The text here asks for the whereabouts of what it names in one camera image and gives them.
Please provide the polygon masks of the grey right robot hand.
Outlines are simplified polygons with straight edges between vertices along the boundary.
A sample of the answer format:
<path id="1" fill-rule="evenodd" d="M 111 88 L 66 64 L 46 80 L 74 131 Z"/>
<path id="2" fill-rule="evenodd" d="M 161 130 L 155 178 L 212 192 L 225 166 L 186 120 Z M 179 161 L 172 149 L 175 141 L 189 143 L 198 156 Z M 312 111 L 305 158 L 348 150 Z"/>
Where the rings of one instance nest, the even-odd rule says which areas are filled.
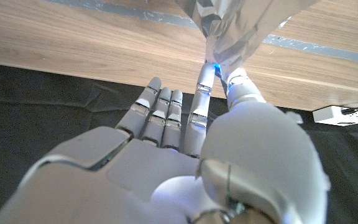
<path id="1" fill-rule="evenodd" d="M 116 127 L 38 160 L 0 223 L 324 223 L 330 183 L 317 150 L 243 69 L 227 81 L 227 113 L 208 124 L 220 74 L 202 66 L 185 127 L 182 93 L 152 79 Z"/>

